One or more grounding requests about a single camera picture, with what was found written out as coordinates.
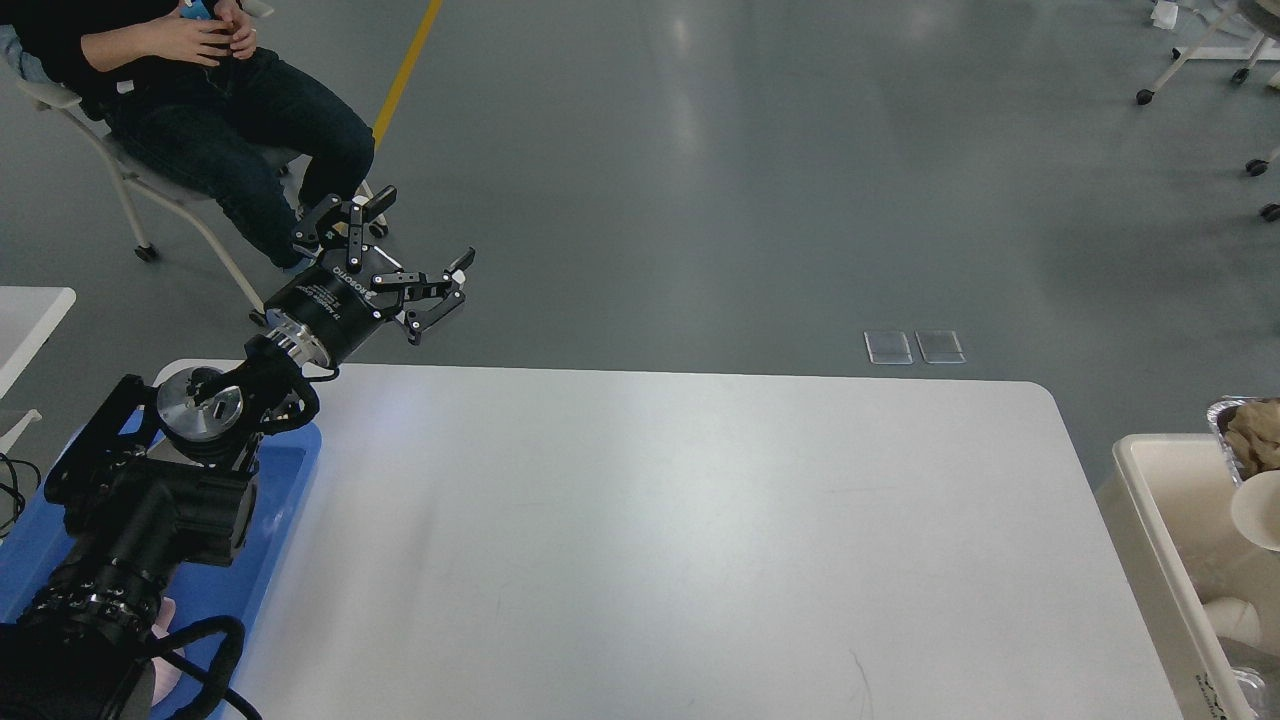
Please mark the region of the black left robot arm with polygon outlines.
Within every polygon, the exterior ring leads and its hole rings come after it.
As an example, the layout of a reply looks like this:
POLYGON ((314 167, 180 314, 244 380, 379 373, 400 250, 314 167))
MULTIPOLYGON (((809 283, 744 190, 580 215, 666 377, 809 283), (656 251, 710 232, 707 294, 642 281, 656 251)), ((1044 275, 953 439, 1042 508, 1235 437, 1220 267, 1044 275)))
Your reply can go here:
POLYGON ((379 327, 412 345, 465 302, 467 249, 443 272, 410 272, 367 238, 396 201, 334 195, 294 228, 306 266, 265 305, 244 360, 196 366, 160 386, 125 375, 54 464, 45 497, 63 507, 68 555, 3 625, 5 719, 146 719, 157 661, 198 691, 173 712, 206 719, 221 705, 259 711, 230 688, 244 624, 229 615, 155 633, 180 565, 229 566, 250 534, 265 438, 310 424, 317 378, 379 327))

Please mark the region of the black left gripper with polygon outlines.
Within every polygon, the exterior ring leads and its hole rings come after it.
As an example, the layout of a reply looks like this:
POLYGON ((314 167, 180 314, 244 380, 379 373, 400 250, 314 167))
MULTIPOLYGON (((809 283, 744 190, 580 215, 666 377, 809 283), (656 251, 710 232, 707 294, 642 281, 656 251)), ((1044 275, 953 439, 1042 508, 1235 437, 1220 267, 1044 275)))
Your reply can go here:
POLYGON ((465 302, 465 272, 475 261, 475 247, 438 275, 404 272, 388 255, 371 256, 374 240, 389 234, 385 211, 397 196, 393 184, 375 193, 365 187, 351 200, 329 195, 294 225, 296 251, 312 259, 330 250, 339 254, 337 260, 316 261, 266 302, 262 336, 294 364, 335 369, 388 323, 419 346, 433 325, 465 302))

